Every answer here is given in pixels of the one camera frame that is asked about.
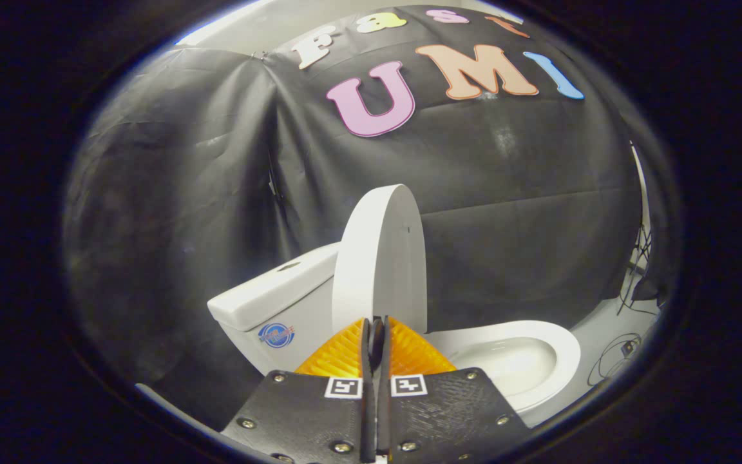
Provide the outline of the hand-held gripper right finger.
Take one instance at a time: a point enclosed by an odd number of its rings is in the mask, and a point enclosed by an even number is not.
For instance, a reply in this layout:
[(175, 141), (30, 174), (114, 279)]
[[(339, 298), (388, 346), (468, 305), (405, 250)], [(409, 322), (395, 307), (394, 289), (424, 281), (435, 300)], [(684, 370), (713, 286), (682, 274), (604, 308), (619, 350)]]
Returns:
[(482, 369), (451, 367), (406, 324), (384, 318), (383, 463), (493, 463), (531, 434)]

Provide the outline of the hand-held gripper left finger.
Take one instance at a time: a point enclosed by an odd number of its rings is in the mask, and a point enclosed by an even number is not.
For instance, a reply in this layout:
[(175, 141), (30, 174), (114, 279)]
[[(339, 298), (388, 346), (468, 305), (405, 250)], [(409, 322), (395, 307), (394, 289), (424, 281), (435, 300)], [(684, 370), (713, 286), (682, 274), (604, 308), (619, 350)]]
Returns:
[(266, 374), (223, 435), (283, 463), (373, 463), (371, 332), (356, 320), (296, 371)]

